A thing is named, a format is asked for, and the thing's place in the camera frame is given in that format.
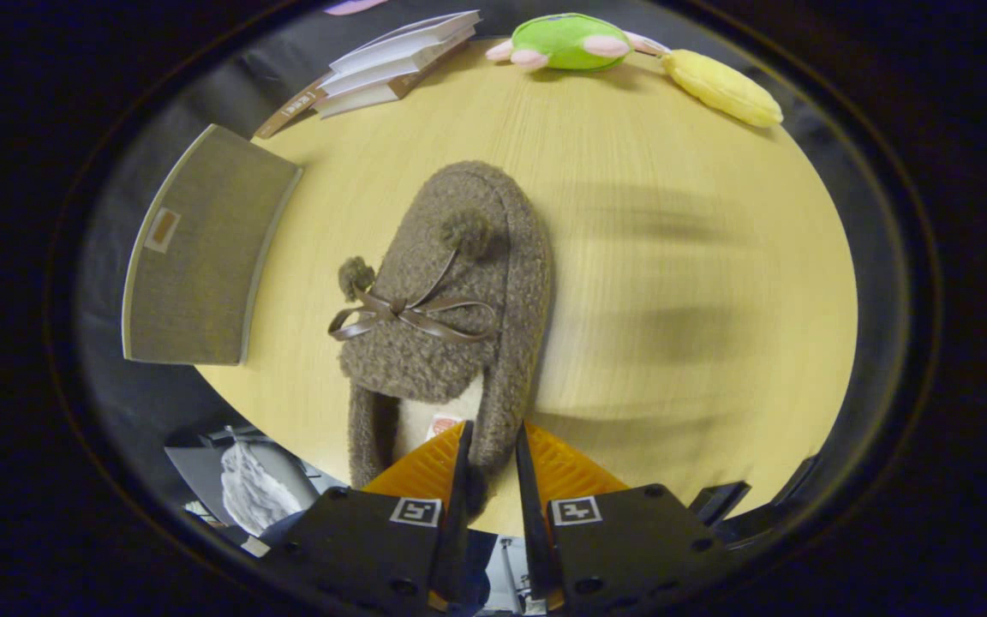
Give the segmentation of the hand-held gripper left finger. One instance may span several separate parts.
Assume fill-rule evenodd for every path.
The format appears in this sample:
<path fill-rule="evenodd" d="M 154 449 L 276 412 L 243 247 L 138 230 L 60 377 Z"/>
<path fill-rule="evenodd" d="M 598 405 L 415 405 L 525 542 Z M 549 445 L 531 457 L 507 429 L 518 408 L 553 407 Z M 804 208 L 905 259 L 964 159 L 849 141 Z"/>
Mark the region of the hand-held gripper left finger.
<path fill-rule="evenodd" d="M 320 497 L 283 536 L 291 593 L 329 614 L 428 614 L 459 602 L 473 429 L 454 424 L 367 487 Z"/>

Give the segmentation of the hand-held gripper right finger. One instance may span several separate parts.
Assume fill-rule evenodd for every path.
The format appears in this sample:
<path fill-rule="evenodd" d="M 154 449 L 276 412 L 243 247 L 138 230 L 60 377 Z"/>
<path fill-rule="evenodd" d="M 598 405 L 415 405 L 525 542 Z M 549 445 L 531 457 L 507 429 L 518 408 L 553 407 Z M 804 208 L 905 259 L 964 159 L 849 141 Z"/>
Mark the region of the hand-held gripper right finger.
<path fill-rule="evenodd" d="M 517 434 L 531 587 L 555 616 L 659 616 L 727 571 L 723 542 L 659 483 L 630 487 L 555 434 Z"/>

